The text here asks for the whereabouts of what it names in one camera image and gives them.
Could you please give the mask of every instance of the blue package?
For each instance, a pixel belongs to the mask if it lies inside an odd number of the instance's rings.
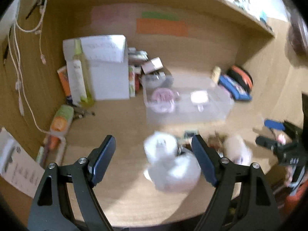
[[[224,86],[233,96],[234,100],[250,101],[252,97],[235,80],[227,75],[221,75],[219,84]]]

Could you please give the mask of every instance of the red object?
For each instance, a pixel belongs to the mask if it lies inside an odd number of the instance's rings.
[[[293,209],[296,207],[296,205],[298,204],[299,200],[301,199],[307,188],[308,188],[308,180],[298,188],[294,196],[289,195],[286,197],[285,205],[283,208],[284,214],[286,216],[293,211]]]
[[[139,91],[139,76],[135,74],[135,91]]]

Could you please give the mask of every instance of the green sticky note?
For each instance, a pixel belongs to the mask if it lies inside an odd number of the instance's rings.
[[[157,11],[144,11],[142,12],[142,18],[148,19],[163,19],[168,21],[179,21],[179,17],[176,14],[161,13]]]

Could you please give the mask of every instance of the plastic storage box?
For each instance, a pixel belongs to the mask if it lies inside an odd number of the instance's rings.
[[[149,124],[225,120],[234,104],[207,76],[144,75],[142,86]]]

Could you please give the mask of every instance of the white plastic bag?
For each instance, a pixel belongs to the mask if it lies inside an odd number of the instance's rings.
[[[192,190],[198,183],[200,174],[201,168],[196,157],[186,148],[182,149],[181,155],[159,160],[144,172],[156,189],[173,193]]]
[[[250,166],[252,151],[245,145],[241,136],[228,137],[224,143],[224,157],[227,157],[235,164]]]
[[[156,131],[144,141],[144,152],[151,164],[175,158],[178,153],[177,139],[173,135]]]

